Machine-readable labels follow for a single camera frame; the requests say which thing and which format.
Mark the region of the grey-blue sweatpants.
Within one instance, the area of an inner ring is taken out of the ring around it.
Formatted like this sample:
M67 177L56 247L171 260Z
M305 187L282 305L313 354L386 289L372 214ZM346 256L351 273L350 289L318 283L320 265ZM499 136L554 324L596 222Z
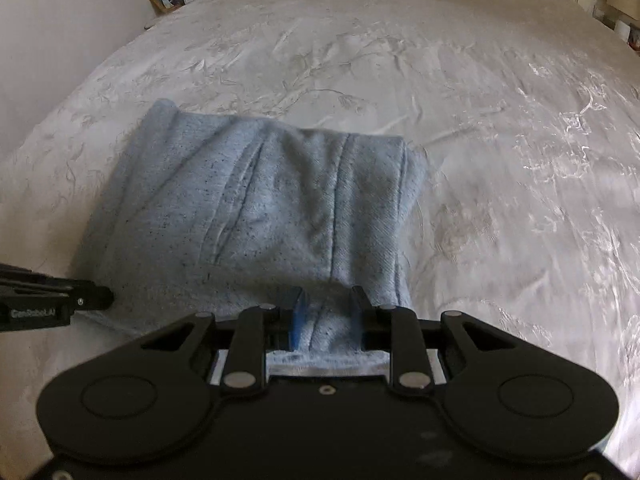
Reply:
M70 270L111 289L99 317L130 335L208 311L230 321L301 288L309 304L273 373L377 375L355 338L350 290L407 307L404 232L427 173L397 136L146 113L106 182Z

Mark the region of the left white nightstand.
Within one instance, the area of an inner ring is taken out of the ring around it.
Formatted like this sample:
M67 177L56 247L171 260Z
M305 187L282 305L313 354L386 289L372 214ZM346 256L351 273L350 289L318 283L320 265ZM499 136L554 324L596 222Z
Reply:
M148 21L147 23L145 23L144 30L150 30L155 25L157 25L164 17L165 17L165 15L154 16L154 18L152 18L151 21Z

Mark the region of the white cup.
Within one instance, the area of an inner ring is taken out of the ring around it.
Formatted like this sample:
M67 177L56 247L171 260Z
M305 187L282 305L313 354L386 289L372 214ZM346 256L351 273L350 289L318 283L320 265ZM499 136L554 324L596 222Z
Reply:
M630 25L623 20L617 20L615 22L614 32L623 42L627 42L630 35Z

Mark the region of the small dark picture frame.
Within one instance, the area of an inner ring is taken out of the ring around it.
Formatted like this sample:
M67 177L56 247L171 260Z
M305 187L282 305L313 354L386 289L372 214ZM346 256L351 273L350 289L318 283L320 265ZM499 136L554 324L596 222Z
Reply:
M632 50L636 52L640 51L640 28L638 26L630 26L628 44Z

